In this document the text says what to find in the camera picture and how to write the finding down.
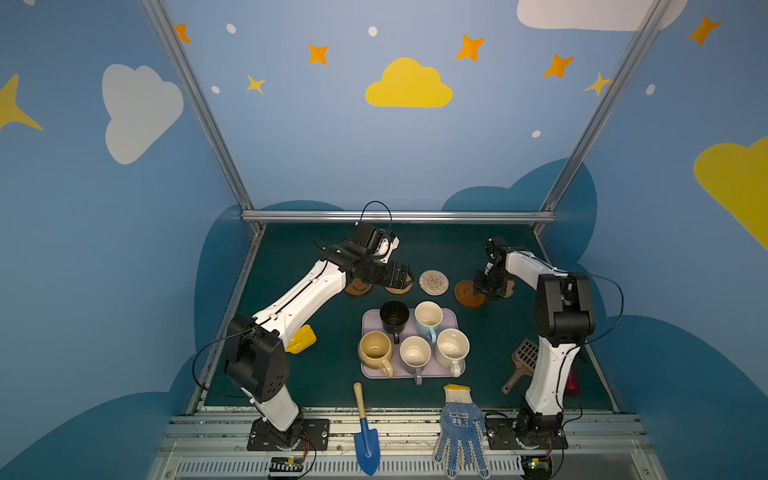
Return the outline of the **round woven rattan coaster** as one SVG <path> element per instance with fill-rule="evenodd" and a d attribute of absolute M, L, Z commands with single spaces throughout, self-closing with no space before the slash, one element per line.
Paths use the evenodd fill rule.
<path fill-rule="evenodd" d="M 404 295 L 412 289 L 412 285 L 413 285 L 412 277 L 408 276 L 405 282 L 405 286 L 403 288 L 385 287 L 385 290 L 394 295 Z"/>

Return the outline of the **brown wooden coaster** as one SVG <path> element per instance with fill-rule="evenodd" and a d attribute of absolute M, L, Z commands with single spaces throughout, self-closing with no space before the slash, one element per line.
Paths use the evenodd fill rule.
<path fill-rule="evenodd" d="M 460 305 L 470 309 L 477 309 L 486 302 L 486 295 L 475 291 L 472 280 L 457 283 L 454 287 L 454 297 Z"/>
<path fill-rule="evenodd" d="M 360 279 L 354 279 L 344 289 L 344 291 L 347 294 L 355 297 L 364 296 L 367 293 L 369 293 L 371 290 L 372 290 L 372 285 L 365 283 Z"/>

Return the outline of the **black mug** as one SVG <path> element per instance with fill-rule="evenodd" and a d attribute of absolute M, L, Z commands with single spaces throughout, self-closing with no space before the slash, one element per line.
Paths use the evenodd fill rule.
<path fill-rule="evenodd" d="M 385 302 L 379 311 L 384 332 L 392 337 L 395 345 L 400 343 L 400 335 L 405 329 L 409 315 L 408 307 L 396 300 Z"/>

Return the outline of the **light blue mug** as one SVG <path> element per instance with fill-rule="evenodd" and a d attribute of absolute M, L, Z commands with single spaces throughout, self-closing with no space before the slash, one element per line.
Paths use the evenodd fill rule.
<path fill-rule="evenodd" d="M 444 318 L 442 308 L 435 302 L 423 301 L 416 306 L 414 315 L 418 335 L 430 344 L 435 344 Z"/>

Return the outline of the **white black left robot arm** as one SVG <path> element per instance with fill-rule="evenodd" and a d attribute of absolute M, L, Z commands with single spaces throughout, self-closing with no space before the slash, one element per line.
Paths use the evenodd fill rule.
<path fill-rule="evenodd" d="M 295 435 L 302 421 L 287 388 L 287 347 L 320 307 L 355 280 L 394 289 L 412 284 L 410 267 L 391 259 L 398 246 L 392 229 L 359 221 L 345 243 L 323 247 L 311 269 L 280 298 L 250 317 L 229 321 L 221 350 L 224 373 L 268 429 Z"/>

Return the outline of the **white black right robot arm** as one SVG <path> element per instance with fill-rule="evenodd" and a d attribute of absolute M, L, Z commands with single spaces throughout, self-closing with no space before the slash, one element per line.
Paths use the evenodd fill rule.
<path fill-rule="evenodd" d="M 475 274 L 475 292 L 499 299 L 515 280 L 536 293 L 536 367 L 515 425 L 520 442 L 531 445 L 562 429 L 568 375 L 596 327 L 591 285 L 586 275 L 558 269 L 530 251 L 510 247 L 502 237 L 489 238 L 485 251 L 488 260 Z"/>

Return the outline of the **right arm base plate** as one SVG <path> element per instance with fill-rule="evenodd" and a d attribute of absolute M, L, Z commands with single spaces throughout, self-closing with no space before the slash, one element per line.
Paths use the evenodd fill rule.
<path fill-rule="evenodd" d="M 491 450 L 566 450 L 568 440 L 559 430 L 528 429 L 515 419 L 491 416 L 485 419 Z"/>

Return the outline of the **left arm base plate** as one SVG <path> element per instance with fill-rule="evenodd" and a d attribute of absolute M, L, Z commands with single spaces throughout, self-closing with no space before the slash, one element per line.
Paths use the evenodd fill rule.
<path fill-rule="evenodd" d="M 280 431 L 266 420 L 252 424 L 246 449 L 248 451 L 299 451 L 305 448 L 325 451 L 328 447 L 328 419 L 304 419 L 299 416 L 286 431 Z"/>

